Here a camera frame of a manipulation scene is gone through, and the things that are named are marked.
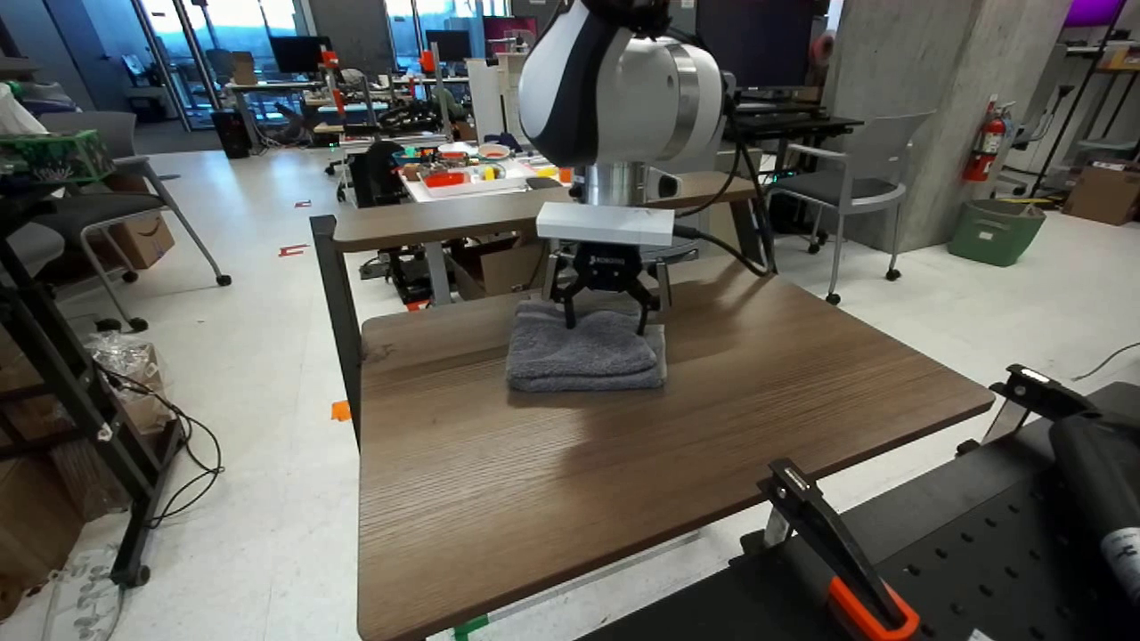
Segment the white floor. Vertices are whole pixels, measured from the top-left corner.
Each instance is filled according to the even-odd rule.
[[[178,237],[125,296],[150,319],[169,394],[220,433],[223,477],[203,505],[153,535],[153,580],[130,594],[121,641],[356,637],[356,449],[349,423],[327,415],[346,390],[309,251],[309,213],[340,211],[323,159],[156,157],[159,173],[178,173],[170,192],[236,284],[215,288],[206,263]],[[295,243],[307,243],[302,257],[277,257]],[[785,278],[823,290],[823,257],[790,237],[782,243],[782,263]],[[1004,271],[920,249],[905,251],[905,278],[888,284],[885,263],[885,251],[848,244],[846,309],[980,383],[1002,379],[1007,362],[1071,379],[1140,339],[1140,224],[1046,218],[1036,244]],[[364,316],[398,312],[378,280],[356,296]],[[101,296],[69,301],[77,319],[101,306]],[[1140,379],[1140,351],[1075,388],[1105,379]],[[859,505],[950,460],[982,423],[948,428],[823,489],[829,502]],[[578,637],[719,569],[754,528],[763,510],[494,611],[479,637]]]

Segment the gray towel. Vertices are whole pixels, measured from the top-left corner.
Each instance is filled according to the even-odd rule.
[[[505,351],[514,390],[633,390],[663,388],[668,372],[639,319],[596,309],[567,327],[563,306],[523,300]]]

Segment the folded cloth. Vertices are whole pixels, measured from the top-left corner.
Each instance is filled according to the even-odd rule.
[[[563,306],[523,300],[505,351],[514,390],[633,390],[663,388],[668,372],[639,319],[596,309],[567,327]]]

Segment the black cable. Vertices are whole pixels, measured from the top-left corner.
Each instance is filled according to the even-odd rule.
[[[1129,340],[1129,346],[1110,349],[1095,370],[1075,372],[1071,379],[1095,378],[1096,370],[1105,370],[1115,354],[1122,354],[1122,351],[1129,351],[1129,349],[1140,349],[1140,340]]]
[[[745,263],[754,278],[770,278],[770,271],[767,271],[763,263],[748,261],[741,249],[727,244],[727,243],[717,237],[717,233],[707,233],[707,232],[684,226],[684,224],[676,224],[673,233],[676,233],[676,237],[714,243],[714,244],[727,249],[739,263]]]
[[[216,436],[203,419],[188,415],[182,407],[176,407],[170,397],[163,397],[163,394],[153,390],[150,383],[131,379],[131,378],[105,367],[101,360],[94,360],[94,362],[96,362],[96,370],[101,370],[114,388],[137,390],[137,394],[150,394],[150,397],[156,397],[163,408],[170,408],[170,415],[178,419],[178,428],[182,428],[182,433],[184,433],[182,453],[191,460],[191,467],[195,467],[200,474],[188,477],[184,483],[178,483],[178,489],[170,491],[170,497],[153,511],[150,528],[163,528],[170,515],[178,515],[178,511],[191,510],[195,502],[203,502],[203,497],[210,495],[210,489],[216,483],[216,477],[220,477],[220,470],[223,470],[223,467],[220,467],[220,436]],[[203,462],[203,457],[191,449],[191,433],[195,433],[195,429],[203,429],[203,433],[210,436],[215,460],[216,460],[215,467]]]
[[[702,213],[702,211],[717,207],[722,198],[722,192],[734,185],[734,178],[739,178],[741,154],[745,154],[745,146],[739,146],[734,168],[727,172],[722,185],[707,202],[700,202],[690,211],[676,211],[676,218],[690,218],[690,213]]]

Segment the wooden tabletop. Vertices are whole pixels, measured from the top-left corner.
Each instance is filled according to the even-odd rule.
[[[423,637],[989,407],[863,319],[727,261],[673,273],[663,390],[510,397],[517,300],[364,327],[360,633]]]
[[[676,173],[676,195],[654,198],[652,207],[700,207],[719,192],[727,173],[694,172]],[[754,187],[745,178],[734,178],[719,192],[719,202],[751,198]],[[384,244],[418,244],[459,233],[487,233],[535,224],[543,202],[569,198],[563,187],[505,192],[483,198],[440,198],[440,202],[398,202],[398,207],[364,207],[343,213],[334,224],[334,244],[343,251],[384,249]]]

